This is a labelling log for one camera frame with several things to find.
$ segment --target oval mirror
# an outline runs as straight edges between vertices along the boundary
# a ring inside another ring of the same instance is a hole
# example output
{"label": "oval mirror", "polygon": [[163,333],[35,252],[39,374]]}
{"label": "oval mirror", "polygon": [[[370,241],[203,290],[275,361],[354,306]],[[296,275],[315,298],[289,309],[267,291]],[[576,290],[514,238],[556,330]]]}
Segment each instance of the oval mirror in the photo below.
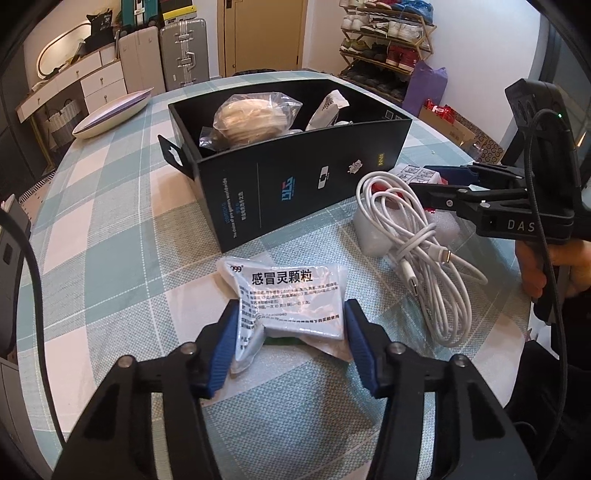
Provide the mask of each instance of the oval mirror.
{"label": "oval mirror", "polygon": [[90,22],[84,22],[49,42],[37,58],[39,78],[49,77],[54,69],[60,68],[70,60],[78,51],[80,43],[89,36]]}

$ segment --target floor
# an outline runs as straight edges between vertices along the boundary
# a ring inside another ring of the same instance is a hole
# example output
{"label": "floor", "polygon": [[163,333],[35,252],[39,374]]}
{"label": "floor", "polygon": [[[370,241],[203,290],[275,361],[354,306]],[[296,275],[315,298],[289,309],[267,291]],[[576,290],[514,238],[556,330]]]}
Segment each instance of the floor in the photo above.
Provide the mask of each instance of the floor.
{"label": "floor", "polygon": [[25,192],[18,200],[22,209],[25,210],[25,213],[31,221],[31,230],[35,225],[37,215],[39,215],[39,210],[41,209],[43,200],[45,200],[45,197],[47,196],[47,192],[49,192],[52,181],[53,175],[47,176],[42,181],[39,181],[33,188],[29,189],[29,191]]}

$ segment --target white charging cable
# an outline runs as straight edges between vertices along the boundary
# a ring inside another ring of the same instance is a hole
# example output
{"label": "white charging cable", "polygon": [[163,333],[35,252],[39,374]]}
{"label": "white charging cable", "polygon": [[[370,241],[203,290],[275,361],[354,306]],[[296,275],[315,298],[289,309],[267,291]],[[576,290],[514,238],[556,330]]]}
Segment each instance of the white charging cable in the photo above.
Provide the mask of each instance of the white charging cable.
{"label": "white charging cable", "polygon": [[[485,275],[439,244],[436,224],[428,222],[417,195],[396,175],[368,173],[359,181],[356,197],[362,214],[392,242],[388,255],[418,299],[432,337],[447,347],[465,342],[472,326],[472,305],[463,279],[486,285]],[[388,207],[393,207],[392,202],[400,209],[398,223]],[[470,274],[458,272],[456,264]]]}

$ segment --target plastic wrap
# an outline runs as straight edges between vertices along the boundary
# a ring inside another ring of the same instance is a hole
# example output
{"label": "plastic wrap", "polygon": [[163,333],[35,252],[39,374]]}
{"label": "plastic wrap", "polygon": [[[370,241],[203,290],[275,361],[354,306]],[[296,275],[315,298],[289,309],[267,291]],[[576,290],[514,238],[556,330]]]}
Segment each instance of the plastic wrap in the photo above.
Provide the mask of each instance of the plastic wrap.
{"label": "plastic wrap", "polygon": [[202,132],[199,146],[221,151],[278,137],[291,128],[301,106],[280,92],[232,95],[217,110],[213,131]]}
{"label": "plastic wrap", "polygon": [[252,363],[267,336],[299,338],[350,361],[343,319],[345,267],[269,267],[224,257],[217,261],[217,271],[241,303],[232,373]]}

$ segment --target checkered tablecloth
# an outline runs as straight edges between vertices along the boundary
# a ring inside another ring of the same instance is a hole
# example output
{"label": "checkered tablecloth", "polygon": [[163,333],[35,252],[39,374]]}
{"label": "checkered tablecloth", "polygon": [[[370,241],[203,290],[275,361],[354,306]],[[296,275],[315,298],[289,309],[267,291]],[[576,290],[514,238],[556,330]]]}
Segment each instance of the checkered tablecloth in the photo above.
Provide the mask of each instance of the checkered tablecloth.
{"label": "checkered tablecloth", "polygon": [[[220,251],[188,179],[160,151],[159,134],[174,138],[168,104],[250,83],[324,77],[282,72],[201,83],[160,95],[121,126],[74,142],[31,237],[43,278],[48,374],[65,432],[118,357],[168,354],[217,321],[233,297],[215,273]],[[415,119],[399,161],[460,165],[470,159]],[[442,243],[489,278],[486,287],[468,284],[472,332],[465,345],[450,351],[429,339],[420,310],[388,263],[361,254],[351,220],[355,207],[353,199],[346,200],[229,254],[276,265],[346,265],[346,298],[357,298],[370,321],[421,354],[448,359],[465,353],[506,402],[530,305],[519,287],[512,242],[477,238],[471,224],[438,212]],[[60,447],[41,387],[26,268],[17,334],[25,403],[41,451],[53,466]],[[308,346],[268,345],[246,372],[228,378],[215,399],[204,403],[204,416],[226,479],[352,480],[365,477],[383,409],[384,402],[362,388],[354,365]],[[166,478],[157,396],[153,418],[160,478]],[[433,420],[428,397],[422,478],[429,475]]]}

